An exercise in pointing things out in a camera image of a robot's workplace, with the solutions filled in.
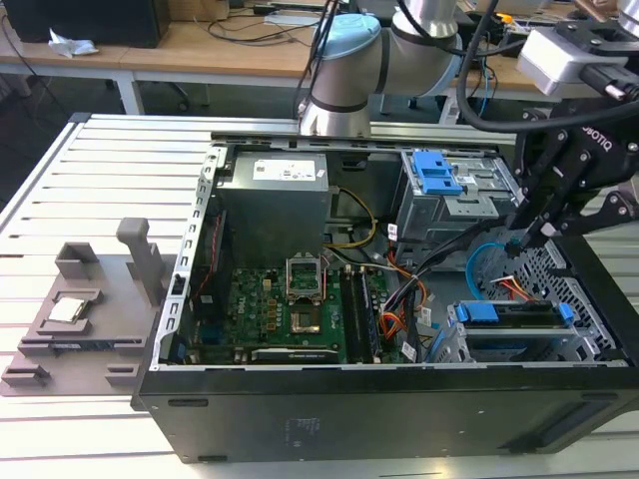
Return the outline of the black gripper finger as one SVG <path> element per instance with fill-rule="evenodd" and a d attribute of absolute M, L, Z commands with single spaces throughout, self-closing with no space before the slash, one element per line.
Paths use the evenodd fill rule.
<path fill-rule="evenodd" d="M 541 231 L 533 227 L 523 229 L 520 240 L 523 247 L 541 247 L 556 237 L 583 236 L 610 229 L 638 219 L 638 201 L 628 190 L 618 185 L 631 180 L 636 168 L 614 173 L 610 178 L 592 168 L 561 170 L 565 176 L 565 209 L 562 216 L 569 222 L 567 231 Z"/>
<path fill-rule="evenodd" d="M 566 129 L 517 135 L 513 176 L 519 184 L 518 206 L 506 221 L 509 230 L 568 230 L 569 222 L 562 216 L 565 176 L 555 171 L 568 140 Z"/>

